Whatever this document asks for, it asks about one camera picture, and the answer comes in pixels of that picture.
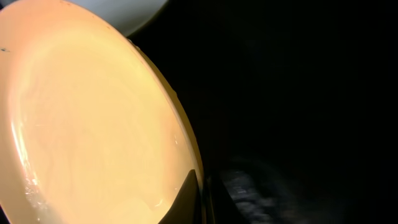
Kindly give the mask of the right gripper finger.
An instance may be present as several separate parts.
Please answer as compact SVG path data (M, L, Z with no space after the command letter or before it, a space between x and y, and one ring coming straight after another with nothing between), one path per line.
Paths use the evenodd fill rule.
M159 224L201 224L201 197L194 169L189 171L172 206Z

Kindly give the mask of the yellow plate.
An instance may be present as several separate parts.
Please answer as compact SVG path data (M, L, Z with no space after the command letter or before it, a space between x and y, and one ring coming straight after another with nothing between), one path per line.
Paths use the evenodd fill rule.
M1 210L9 223L159 223L198 144L176 93L68 1L1 10Z

